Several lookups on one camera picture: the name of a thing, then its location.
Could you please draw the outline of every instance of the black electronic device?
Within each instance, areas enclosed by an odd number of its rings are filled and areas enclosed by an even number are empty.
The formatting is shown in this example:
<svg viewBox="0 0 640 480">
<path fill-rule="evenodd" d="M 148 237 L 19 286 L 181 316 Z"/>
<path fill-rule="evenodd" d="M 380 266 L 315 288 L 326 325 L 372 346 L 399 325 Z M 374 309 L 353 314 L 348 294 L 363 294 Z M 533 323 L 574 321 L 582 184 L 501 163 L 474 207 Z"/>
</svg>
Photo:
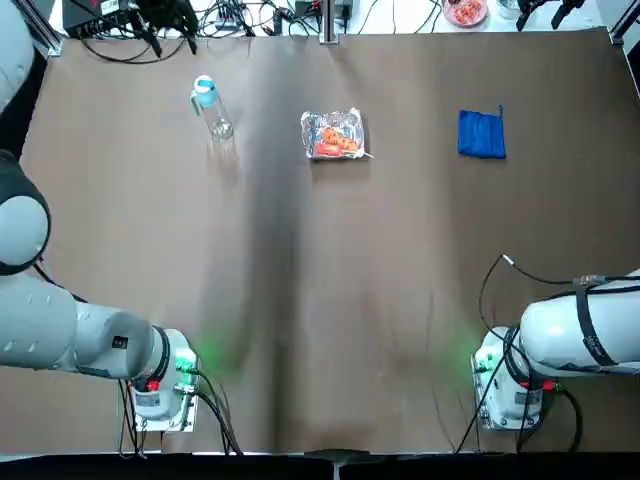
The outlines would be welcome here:
<svg viewBox="0 0 640 480">
<path fill-rule="evenodd" d="M 161 28 L 179 31 L 196 53 L 198 19 L 189 0 L 63 0 L 63 27 L 72 38 L 90 38 L 115 27 L 144 39 L 160 58 L 156 37 Z"/>
<path fill-rule="evenodd" d="M 522 31 L 533 11 L 547 3 L 547 1 L 548 0 L 518 0 L 521 13 L 516 22 L 516 28 L 519 32 Z M 562 0 L 562 4 L 558 7 L 556 14 L 551 19 L 551 27 L 556 30 L 560 26 L 560 22 L 564 20 L 564 17 L 569 15 L 574 8 L 581 8 L 582 5 L 584 5 L 584 0 Z"/>
<path fill-rule="evenodd" d="M 351 14 L 353 12 L 354 0 L 335 0 L 336 2 L 336 19 L 341 19 L 345 31 L 349 20 L 351 20 Z M 316 17 L 318 21 L 322 18 L 322 0 L 296 0 L 296 17 L 298 18 L 311 18 Z"/>
<path fill-rule="evenodd" d="M 240 25 L 236 20 L 233 8 L 225 2 L 220 2 L 218 6 L 218 13 L 213 25 L 216 27 L 216 30 L 235 31 L 240 28 Z"/>
<path fill-rule="evenodd" d="M 64 0 L 62 2 L 62 26 L 72 38 L 91 38 L 108 32 L 113 25 L 102 18 L 125 26 L 131 11 L 128 0 Z"/>
</svg>

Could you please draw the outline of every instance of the blue bottle cap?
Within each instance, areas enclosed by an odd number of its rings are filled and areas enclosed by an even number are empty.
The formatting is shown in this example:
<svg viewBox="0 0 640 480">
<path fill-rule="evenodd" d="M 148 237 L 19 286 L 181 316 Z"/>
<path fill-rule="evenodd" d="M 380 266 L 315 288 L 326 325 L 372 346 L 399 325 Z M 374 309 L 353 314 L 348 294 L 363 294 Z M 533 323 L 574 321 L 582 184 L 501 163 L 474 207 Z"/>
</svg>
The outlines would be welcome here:
<svg viewBox="0 0 640 480">
<path fill-rule="evenodd" d="M 211 77 L 200 75 L 193 82 L 193 90 L 198 94 L 198 102 L 203 108 L 210 107 L 216 103 L 218 93 Z"/>
</svg>

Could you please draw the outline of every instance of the black strap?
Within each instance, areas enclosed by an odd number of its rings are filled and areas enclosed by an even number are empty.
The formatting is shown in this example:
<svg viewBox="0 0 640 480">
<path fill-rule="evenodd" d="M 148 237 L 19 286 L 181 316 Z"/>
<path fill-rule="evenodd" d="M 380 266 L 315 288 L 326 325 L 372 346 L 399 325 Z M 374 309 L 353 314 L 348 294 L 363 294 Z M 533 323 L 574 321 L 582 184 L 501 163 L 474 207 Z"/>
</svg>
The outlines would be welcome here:
<svg viewBox="0 0 640 480">
<path fill-rule="evenodd" d="M 589 313 L 588 290 L 591 287 L 580 281 L 574 282 L 576 290 L 576 307 L 578 309 L 578 322 L 582 330 L 582 343 L 587 348 L 593 359 L 603 367 L 617 365 L 600 343 L 600 339 L 593 328 L 593 321 Z"/>
<path fill-rule="evenodd" d="M 158 367 L 155 371 L 149 376 L 147 382 L 149 380 L 162 380 L 164 374 L 167 373 L 167 367 L 169 366 L 169 357 L 171 356 L 171 347 L 169 344 L 169 337 L 165 333 L 164 329 L 154 325 L 153 328 L 160 334 L 160 338 L 162 339 L 162 357 L 160 358 L 160 362 L 158 363 Z"/>
</svg>

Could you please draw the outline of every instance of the brown table surface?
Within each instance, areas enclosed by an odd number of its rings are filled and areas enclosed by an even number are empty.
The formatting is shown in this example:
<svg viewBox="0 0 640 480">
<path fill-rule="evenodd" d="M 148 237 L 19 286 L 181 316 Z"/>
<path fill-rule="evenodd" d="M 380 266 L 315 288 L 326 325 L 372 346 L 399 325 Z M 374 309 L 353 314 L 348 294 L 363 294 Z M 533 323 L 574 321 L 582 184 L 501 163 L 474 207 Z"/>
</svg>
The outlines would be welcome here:
<svg viewBox="0 0 640 480">
<path fill-rule="evenodd" d="M 448 451 L 472 414 L 477 295 L 497 254 L 546 277 L 640 265 L 640 109 L 625 58 L 604 29 L 294 40 L 203 42 L 145 67 L 66 42 L 22 158 L 53 212 L 48 264 L 93 302 L 187 334 L 227 386 L 247 451 Z M 203 73 L 236 130 L 216 151 L 188 99 Z M 459 110 L 499 104 L 507 160 L 458 155 Z M 353 105 L 375 159 L 310 164 L 302 112 Z M 515 324 L 548 292 L 502 267 L 487 310 Z M 115 450 L 112 382 L 0 375 L 0 450 Z M 640 447 L 636 379 L 567 384 L 584 450 Z M 570 443 L 571 410 L 556 404 L 527 448 Z M 218 438 L 201 408 L 197 432 L 164 447 L 218 451 Z M 481 445 L 513 438 L 482 433 Z"/>
</svg>

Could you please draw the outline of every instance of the metal bracket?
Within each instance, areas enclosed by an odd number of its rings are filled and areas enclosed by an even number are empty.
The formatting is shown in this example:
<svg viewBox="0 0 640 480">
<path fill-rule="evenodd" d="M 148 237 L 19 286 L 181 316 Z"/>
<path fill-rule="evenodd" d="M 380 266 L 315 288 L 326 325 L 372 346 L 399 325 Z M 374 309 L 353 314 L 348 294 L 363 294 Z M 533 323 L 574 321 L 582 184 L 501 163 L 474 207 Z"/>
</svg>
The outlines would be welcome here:
<svg viewBox="0 0 640 480">
<path fill-rule="evenodd" d="M 322 29 L 318 34 L 322 45 L 337 45 L 340 43 L 335 26 L 336 0 L 322 0 Z"/>
<path fill-rule="evenodd" d="M 40 13 L 32 0 L 14 0 L 13 3 L 31 27 L 31 34 L 44 45 L 49 56 L 59 57 L 62 51 L 62 37 L 49 24 L 49 19 Z"/>
<path fill-rule="evenodd" d="M 624 44 L 622 37 L 638 17 L 640 17 L 640 1 L 634 0 L 613 26 L 611 32 L 609 32 L 611 34 L 611 43 L 616 46 L 622 46 Z"/>
</svg>

